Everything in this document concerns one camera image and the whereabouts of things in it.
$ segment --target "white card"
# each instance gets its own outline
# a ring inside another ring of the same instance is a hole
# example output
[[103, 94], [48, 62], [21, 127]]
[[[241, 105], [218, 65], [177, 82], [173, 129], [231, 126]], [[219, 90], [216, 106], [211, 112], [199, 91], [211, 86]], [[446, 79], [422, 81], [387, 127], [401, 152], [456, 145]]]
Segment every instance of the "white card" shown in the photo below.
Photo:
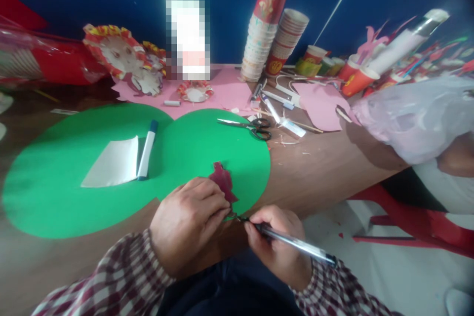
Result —
[[102, 188], [137, 178], [138, 136], [125, 141], [111, 141], [102, 151], [80, 185]]

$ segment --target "red chair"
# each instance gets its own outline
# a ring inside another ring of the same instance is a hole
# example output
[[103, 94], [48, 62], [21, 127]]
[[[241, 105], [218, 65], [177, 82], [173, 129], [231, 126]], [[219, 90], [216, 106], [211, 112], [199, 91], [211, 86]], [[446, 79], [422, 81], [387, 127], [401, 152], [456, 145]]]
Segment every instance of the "red chair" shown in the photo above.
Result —
[[398, 226], [412, 237], [353, 236], [356, 242], [372, 242], [411, 247], [443, 248], [474, 259], [474, 231], [457, 226], [444, 212], [425, 210], [395, 200], [377, 184], [355, 194], [349, 200], [368, 200], [379, 204], [387, 213], [372, 216], [378, 226]]

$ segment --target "green circle paper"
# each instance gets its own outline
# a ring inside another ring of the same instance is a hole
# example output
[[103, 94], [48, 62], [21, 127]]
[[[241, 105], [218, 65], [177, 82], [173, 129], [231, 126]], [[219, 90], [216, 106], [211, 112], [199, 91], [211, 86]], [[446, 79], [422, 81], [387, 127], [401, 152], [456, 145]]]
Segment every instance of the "green circle paper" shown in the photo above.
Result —
[[[159, 123], [149, 178], [105, 188], [81, 188], [87, 172], [110, 141], [147, 135]], [[18, 229], [43, 238], [68, 238], [110, 227], [153, 198], [195, 176], [208, 176], [221, 161], [231, 172], [242, 214], [258, 200], [270, 175], [265, 142], [249, 130], [217, 119], [246, 120], [223, 110], [191, 112], [173, 122], [151, 106], [118, 104], [90, 109], [49, 128], [17, 157], [6, 177], [3, 209]]]

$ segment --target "wooden table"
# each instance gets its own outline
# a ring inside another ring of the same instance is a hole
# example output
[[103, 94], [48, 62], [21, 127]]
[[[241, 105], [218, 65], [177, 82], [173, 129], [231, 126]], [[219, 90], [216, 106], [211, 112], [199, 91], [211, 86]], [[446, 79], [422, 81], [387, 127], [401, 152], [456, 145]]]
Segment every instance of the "wooden table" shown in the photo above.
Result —
[[[53, 103], [33, 92], [15, 93], [15, 103], [0, 116], [8, 128], [0, 141], [0, 191], [15, 157], [33, 139], [65, 116], [54, 108], [83, 111], [116, 102], [111, 82], [89, 87], [45, 89], [62, 100]], [[288, 116], [311, 125], [300, 109]], [[376, 141], [364, 128], [343, 124], [335, 133], [308, 132], [300, 144], [284, 128], [273, 128], [269, 141], [272, 167], [267, 188], [252, 211], [267, 204], [295, 211], [300, 218], [322, 211], [375, 183], [405, 169], [406, 163], [389, 146]], [[158, 201], [106, 230], [69, 239], [41, 239], [27, 235], [0, 214], [0, 315], [29, 315], [53, 289], [91, 273], [99, 259], [118, 239], [147, 228]], [[245, 231], [238, 222], [226, 223], [182, 275], [204, 269], [246, 247]]]

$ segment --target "black scissors handle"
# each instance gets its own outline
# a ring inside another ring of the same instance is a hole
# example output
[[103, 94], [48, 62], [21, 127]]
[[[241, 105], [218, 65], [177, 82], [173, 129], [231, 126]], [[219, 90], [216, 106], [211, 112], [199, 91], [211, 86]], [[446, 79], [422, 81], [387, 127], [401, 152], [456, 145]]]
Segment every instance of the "black scissors handle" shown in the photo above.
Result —
[[252, 131], [252, 134], [261, 141], [269, 141], [272, 137], [272, 134], [269, 131], [260, 128], [253, 128], [250, 131]]
[[250, 124], [257, 128], [270, 128], [271, 127], [270, 121], [268, 121], [266, 118], [256, 118]]

